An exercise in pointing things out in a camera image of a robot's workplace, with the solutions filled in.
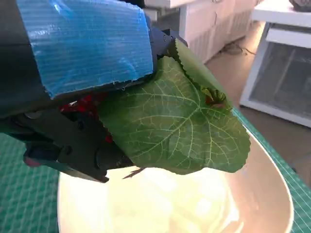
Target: white bowl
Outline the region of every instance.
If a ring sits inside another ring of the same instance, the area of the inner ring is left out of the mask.
[[[289,233],[293,202],[278,168],[251,137],[234,174],[205,168],[186,176],[149,168],[111,170],[108,183],[61,174],[61,233]]]

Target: screw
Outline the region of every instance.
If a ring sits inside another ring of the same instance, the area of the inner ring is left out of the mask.
[[[72,153],[72,147],[71,146],[66,146],[65,147],[65,154],[70,155]]]
[[[29,119],[38,119],[42,114],[42,111],[25,113],[25,116]]]
[[[78,121],[78,129],[83,130],[84,128],[84,123],[82,121]]]

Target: floor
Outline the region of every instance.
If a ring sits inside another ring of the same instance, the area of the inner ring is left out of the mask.
[[[263,26],[263,23],[254,23],[248,35],[238,42],[239,45],[256,53]],[[253,60],[254,55],[248,52],[238,55],[222,53],[221,55],[216,55],[206,65],[223,85],[234,105],[240,109],[245,117],[289,164],[305,164],[309,160],[310,167],[307,174],[302,174],[300,170],[304,168],[301,168],[301,165],[296,167],[298,173],[301,173],[301,176],[305,176],[305,181],[311,184],[311,129],[239,106],[240,97]]]

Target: blue tape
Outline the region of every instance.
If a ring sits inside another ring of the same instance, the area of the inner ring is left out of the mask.
[[[143,10],[116,0],[17,0],[51,98],[153,72]]]

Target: green cutting mat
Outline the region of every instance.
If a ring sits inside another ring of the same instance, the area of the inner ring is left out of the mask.
[[[236,109],[234,114],[278,166],[294,202],[293,233],[311,233],[311,191]],[[28,168],[22,143],[0,134],[0,233],[56,233],[58,172]]]
[[[27,167],[24,151],[0,133],[0,233],[57,233],[58,172]]]

